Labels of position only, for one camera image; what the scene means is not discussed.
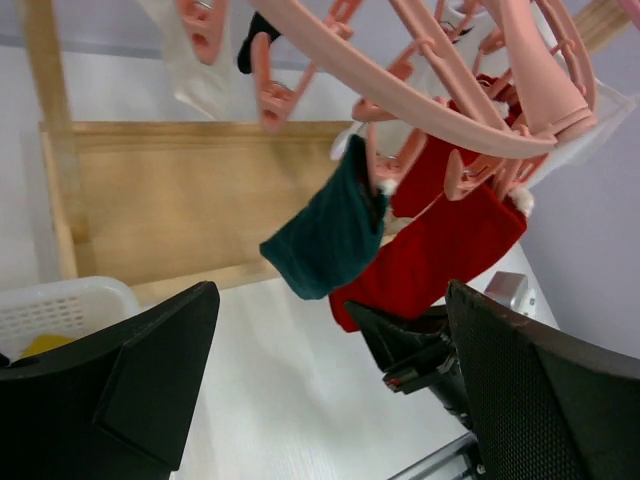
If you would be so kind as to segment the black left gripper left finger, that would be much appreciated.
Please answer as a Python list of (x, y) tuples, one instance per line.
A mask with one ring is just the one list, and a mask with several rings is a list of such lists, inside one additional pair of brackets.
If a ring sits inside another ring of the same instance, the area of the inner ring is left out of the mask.
[(200, 282), (1, 371), (4, 479), (167, 479), (178, 470), (220, 297)]

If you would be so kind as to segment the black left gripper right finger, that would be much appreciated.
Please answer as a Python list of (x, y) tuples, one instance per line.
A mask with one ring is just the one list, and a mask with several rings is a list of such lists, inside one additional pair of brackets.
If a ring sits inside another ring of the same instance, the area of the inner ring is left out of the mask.
[(446, 306), (488, 478), (638, 478), (638, 359), (458, 281)]

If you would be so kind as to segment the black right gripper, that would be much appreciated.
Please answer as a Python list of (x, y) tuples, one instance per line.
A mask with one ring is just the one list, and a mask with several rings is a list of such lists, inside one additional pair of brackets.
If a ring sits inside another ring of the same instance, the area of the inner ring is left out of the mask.
[(409, 395), (427, 388), (461, 424), (472, 423), (446, 306), (432, 306), (412, 321), (354, 301), (345, 309), (392, 392)]

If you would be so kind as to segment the red santa sock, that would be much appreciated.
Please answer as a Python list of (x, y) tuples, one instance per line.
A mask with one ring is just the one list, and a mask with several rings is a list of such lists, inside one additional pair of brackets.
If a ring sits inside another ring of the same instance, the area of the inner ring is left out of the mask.
[[(476, 77), (476, 80), (486, 90), (498, 78), (480, 74)], [(506, 98), (505, 92), (508, 88), (503, 87), (496, 99), (493, 100), (493, 103), (501, 112), (501, 116), (506, 123), (511, 126), (517, 116), (522, 113), (522, 110), (517, 101), (513, 104), (503, 101)], [(479, 152), (467, 150), (439, 138), (428, 136), (424, 149), (391, 198), (391, 209), (395, 217), (413, 218), (417, 216), (442, 192), (448, 159), (454, 147), (460, 152), (465, 166), (472, 164), (480, 155)]]
[(402, 323), (417, 320), (451, 280), (469, 282), (501, 260), (526, 232), (534, 205), (526, 188), (500, 201), (487, 185), (460, 201), (437, 200), (384, 245), (356, 280), (329, 295), (334, 320), (347, 333), (359, 330), (348, 302)]

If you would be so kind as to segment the dark green christmas sock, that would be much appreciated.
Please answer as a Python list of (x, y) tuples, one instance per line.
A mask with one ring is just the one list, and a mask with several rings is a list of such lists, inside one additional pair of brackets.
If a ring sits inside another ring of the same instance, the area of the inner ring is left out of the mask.
[(299, 298), (321, 299), (374, 260), (388, 205), (369, 184), (366, 142), (353, 135), (326, 184), (259, 251)]

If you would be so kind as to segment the pink round clip hanger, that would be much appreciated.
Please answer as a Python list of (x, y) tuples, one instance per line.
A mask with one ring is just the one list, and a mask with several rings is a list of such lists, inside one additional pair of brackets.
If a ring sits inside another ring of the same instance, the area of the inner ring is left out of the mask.
[[(482, 39), (477, 60), (459, 51), (457, 30), (445, 30), (439, 11), (420, 1), (392, 7), (410, 42), (388, 66), (353, 46), (356, 1), (336, 1), (324, 17), (298, 1), (258, 1), (256, 11), (310, 61), (295, 88), (274, 80), (265, 32), (249, 38), (249, 58), (261, 128), (277, 135), (318, 70), (354, 90), (353, 119), (367, 130), (370, 176), (399, 182), (432, 139), (478, 154), (480, 172), (465, 177), (456, 156), (447, 160), (445, 192), (464, 197), (488, 176), (504, 190), (526, 183), (547, 158), (568, 144), (604, 131), (596, 115), (597, 82), (588, 50), (625, 16), (616, 3), (595, 3), (579, 31), (559, 1), (487, 1), (494, 28)], [(480, 60), (505, 52), (506, 71), (480, 81)]]

